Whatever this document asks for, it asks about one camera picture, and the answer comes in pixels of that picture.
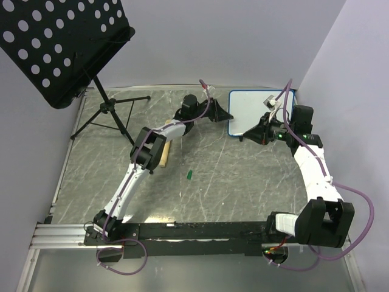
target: red wire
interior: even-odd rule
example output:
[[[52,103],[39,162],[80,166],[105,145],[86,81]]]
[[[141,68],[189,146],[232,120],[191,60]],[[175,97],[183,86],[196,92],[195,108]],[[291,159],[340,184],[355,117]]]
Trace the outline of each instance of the red wire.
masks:
[[[275,250],[279,249],[280,247],[282,247],[285,243],[286,243],[286,237],[284,239],[282,239],[282,242],[278,246],[276,246],[275,248],[270,248],[270,250],[275,251]]]

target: cable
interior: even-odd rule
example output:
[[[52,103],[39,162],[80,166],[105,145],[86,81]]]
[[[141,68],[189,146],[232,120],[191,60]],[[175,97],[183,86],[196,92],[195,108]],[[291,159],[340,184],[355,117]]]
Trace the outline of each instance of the cable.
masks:
[[[313,250],[314,252],[317,252],[318,254],[320,254],[320,247],[319,246],[318,246],[318,251],[315,251],[313,248],[311,250]],[[270,264],[270,265],[279,267],[281,269],[287,269],[289,271],[295,271],[295,272],[307,272],[307,271],[310,271],[310,270],[316,268],[319,265],[319,263],[320,263],[320,258],[317,257],[316,261],[311,266],[309,266],[307,268],[294,268],[292,266],[285,266],[285,265],[277,264],[277,263],[273,262],[272,260],[269,260],[266,256],[264,256],[264,258],[267,260],[268,264]]]
[[[285,86],[285,88],[283,89],[283,91],[286,91],[285,93],[285,100],[284,100],[284,109],[283,109],[283,117],[284,117],[284,124],[285,124],[285,127],[287,129],[287,131],[289,132],[289,134],[292,135],[293,138],[295,138],[302,146],[304,146],[305,148],[308,149],[309,152],[312,153],[312,155],[314,157],[316,157],[316,160],[318,161],[319,165],[320,165],[320,168],[323,172],[323,175],[324,176],[327,176],[327,173],[325,171],[325,168],[324,168],[324,165],[322,163],[322,160],[317,157],[315,151],[313,151],[303,140],[301,140],[293,131],[292,129],[290,128],[290,126],[287,124],[287,120],[286,120],[286,105],[287,105],[287,96],[289,94],[289,90],[291,88],[291,84],[292,84],[292,79],[289,80],[289,82],[287,83],[287,85]],[[357,239],[352,243],[350,244],[350,246],[348,248],[346,248],[343,252],[341,252],[340,254],[338,255],[335,255],[334,257],[325,257],[323,255],[320,255],[319,253],[317,253],[313,248],[312,246],[310,246],[309,248],[315,253],[317,254],[317,256],[320,258],[320,259],[323,259],[323,260],[338,260],[338,259],[341,259],[342,257],[344,257],[345,255],[347,255],[347,253],[349,253],[350,251],[352,251],[367,235],[367,233],[369,232],[371,226],[373,225],[373,221],[374,221],[374,216],[375,216],[375,211],[374,211],[374,205],[373,205],[373,202],[372,200],[368,197],[368,195],[366,195],[365,193],[359,191],[359,190],[356,190],[356,189],[353,189],[352,187],[348,187],[348,186],[344,186],[342,184],[339,184],[335,181],[332,182],[332,184],[336,187],[339,187],[343,190],[348,190],[350,192],[353,192],[353,193],[356,193],[357,195],[360,195],[362,198],[364,198],[366,200],[366,202],[368,203],[369,205],[369,219],[367,221],[367,224],[365,226],[365,228],[363,229],[362,233],[357,237]]]
[[[203,112],[200,116],[198,116],[198,117],[196,117],[196,118],[194,118],[194,119],[192,119],[192,120],[186,120],[186,121],[179,122],[179,123],[171,123],[171,124],[168,124],[168,125],[163,126],[161,129],[158,129],[158,130],[150,130],[149,132],[147,132],[147,134],[146,134],[144,140],[142,141],[142,143],[141,143],[139,149],[137,150],[137,152],[136,152],[135,155],[134,155],[134,168],[131,170],[131,173],[129,174],[127,180],[125,181],[125,183],[124,183],[124,185],[123,185],[123,187],[122,187],[122,189],[120,190],[120,192],[119,192],[119,194],[118,194],[118,196],[117,196],[117,198],[116,198],[116,200],[115,200],[115,203],[112,205],[112,208],[111,208],[111,210],[109,211],[109,214],[108,214],[108,216],[107,216],[107,219],[105,220],[104,225],[103,225],[102,238],[103,238],[103,241],[104,241],[105,243],[136,242],[136,243],[138,243],[138,244],[143,248],[143,250],[145,251],[145,260],[143,261],[143,263],[142,263],[142,265],[140,266],[140,268],[137,269],[136,271],[130,272],[130,273],[124,273],[124,272],[118,271],[118,270],[116,270],[116,269],[114,269],[114,268],[111,268],[110,266],[105,265],[105,264],[102,263],[102,262],[100,261],[100,259],[98,258],[98,256],[100,255],[100,253],[101,253],[102,251],[104,251],[104,250],[109,250],[109,249],[110,249],[110,250],[121,251],[121,249],[119,249],[119,248],[103,248],[103,249],[99,250],[98,253],[96,253],[96,259],[97,259],[98,265],[101,265],[102,267],[104,267],[104,268],[106,268],[106,269],[108,269],[108,270],[110,270],[110,271],[112,271],[112,272],[114,272],[114,273],[116,273],[116,274],[124,275],[124,276],[130,276],[130,275],[134,275],[134,274],[136,274],[136,273],[139,273],[139,272],[145,267],[146,262],[147,262],[147,258],[148,258],[148,256],[147,256],[147,250],[146,250],[145,245],[144,245],[142,242],[140,242],[139,240],[136,240],[136,239],[133,239],[133,238],[125,238],[125,239],[114,240],[114,241],[110,242],[110,241],[108,240],[108,238],[106,237],[106,235],[105,235],[106,228],[107,228],[107,225],[108,225],[108,221],[109,221],[109,218],[112,217],[112,214],[113,214],[114,210],[116,209],[116,206],[118,205],[120,199],[122,198],[122,195],[123,195],[123,193],[124,193],[124,190],[127,188],[128,183],[130,182],[131,178],[132,178],[132,177],[134,176],[134,174],[135,174],[135,171],[136,171],[136,159],[137,159],[137,157],[138,157],[138,155],[139,155],[141,149],[142,149],[143,146],[145,145],[145,143],[146,143],[148,137],[150,136],[150,134],[151,134],[152,132],[154,132],[154,131],[158,131],[158,132],[163,131],[163,130],[165,130],[165,129],[167,129],[168,127],[171,127],[171,126],[173,126],[173,125],[180,125],[180,124],[195,122],[196,120],[201,119],[201,118],[207,113],[207,111],[208,111],[208,109],[209,109],[209,106],[210,106],[210,103],[211,103],[211,97],[210,97],[210,93],[209,93],[209,91],[208,91],[208,86],[205,84],[205,82],[204,82],[203,80],[200,79],[200,84],[201,84],[202,87],[205,89],[205,92],[206,92],[206,94],[207,94],[207,100],[208,100],[208,103],[207,103],[207,106],[205,107],[204,112]]]
[[[149,132],[147,132],[146,137],[144,138],[144,140],[143,140],[142,143],[140,144],[139,149],[135,152],[135,155],[134,155],[134,168],[135,168],[135,169],[136,169],[136,159],[137,159],[137,157],[138,157],[138,155],[139,155],[141,149],[142,149],[143,146],[145,145],[147,139],[149,138],[149,136],[150,136],[150,134],[151,134],[152,132],[154,132],[154,131],[156,131],[156,132],[161,132],[161,131],[166,130],[167,128],[169,128],[169,127],[171,127],[171,126],[173,126],[173,125],[182,125],[182,124],[185,124],[185,123],[195,122],[195,121],[201,119],[201,118],[207,113],[207,111],[208,111],[208,109],[209,109],[209,106],[210,106],[210,103],[211,103],[210,93],[209,93],[209,91],[208,91],[208,86],[205,84],[205,82],[204,82],[202,79],[200,79],[199,82],[200,82],[201,86],[205,89],[205,92],[206,92],[206,94],[207,94],[207,100],[208,100],[208,102],[207,102],[207,106],[205,107],[204,112],[203,112],[200,116],[198,116],[198,117],[196,117],[196,118],[194,118],[194,119],[192,119],[192,120],[185,120],[185,121],[183,121],[183,122],[178,122],[178,123],[169,123],[168,125],[163,126],[161,129],[158,129],[158,130],[153,130],[153,129],[151,129]]]
[[[93,225],[93,221],[87,221],[87,222],[84,223],[83,228],[84,228],[85,232],[86,232],[85,226],[86,226],[88,223],[92,223],[92,225]]]
[[[275,112],[275,114],[274,114],[274,116],[276,116],[276,115],[277,115],[277,113],[278,113],[278,111],[279,111],[279,110],[282,110],[282,109],[283,109],[283,107],[282,107],[282,108],[279,108],[279,109],[277,109],[277,110],[276,110],[276,112]],[[287,110],[286,110],[286,113],[287,113],[287,122],[288,122],[288,123],[290,123],[291,121],[289,120],[289,112],[288,112]]]
[[[276,251],[276,250],[278,250],[280,247],[282,247],[285,243],[286,243],[286,237],[284,237],[284,239],[282,239],[282,242],[281,242],[278,246],[274,246],[273,248],[270,248],[270,250],[271,250],[271,251]]]

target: perforated panel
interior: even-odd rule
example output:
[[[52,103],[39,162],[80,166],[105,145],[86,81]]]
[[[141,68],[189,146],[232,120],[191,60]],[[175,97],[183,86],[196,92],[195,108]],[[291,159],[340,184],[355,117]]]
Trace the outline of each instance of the perforated panel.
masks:
[[[54,108],[70,105],[135,34],[119,0],[0,2],[0,46]]]

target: floor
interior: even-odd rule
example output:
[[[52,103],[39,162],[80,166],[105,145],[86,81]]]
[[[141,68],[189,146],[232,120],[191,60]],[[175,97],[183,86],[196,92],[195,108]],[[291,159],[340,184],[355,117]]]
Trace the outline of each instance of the floor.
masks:
[[[202,88],[163,87],[153,90],[112,90],[109,97],[137,101],[128,130],[136,139],[142,127],[159,127],[174,116],[187,94],[205,99]],[[232,88],[216,88],[213,95],[228,108]],[[80,125],[98,109],[98,91],[87,92]],[[126,122],[131,103],[119,104]],[[110,115],[96,121],[114,127]],[[132,145],[119,131],[90,125],[75,139],[58,194],[53,223],[91,221],[118,188],[129,164]],[[191,180],[187,179],[192,170]],[[272,211],[298,213],[306,204],[303,178],[287,146],[239,142],[227,134],[227,122],[196,122],[171,143],[167,166],[157,168],[139,187],[127,218],[133,222],[258,221]]]

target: white wall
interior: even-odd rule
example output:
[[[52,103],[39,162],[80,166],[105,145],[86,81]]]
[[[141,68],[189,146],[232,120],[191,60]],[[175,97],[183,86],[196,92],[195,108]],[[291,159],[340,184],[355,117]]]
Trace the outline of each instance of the white wall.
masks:
[[[106,86],[298,88],[345,0],[123,0],[134,38],[100,74]]]
[[[0,290],[14,291],[48,213],[78,102],[53,109],[0,50]]]
[[[368,291],[388,291],[388,11],[388,1],[347,0],[297,92],[315,109],[314,132],[322,137],[334,180],[366,192],[375,204],[372,230],[356,248]],[[356,238],[367,204],[342,195],[355,202]]]

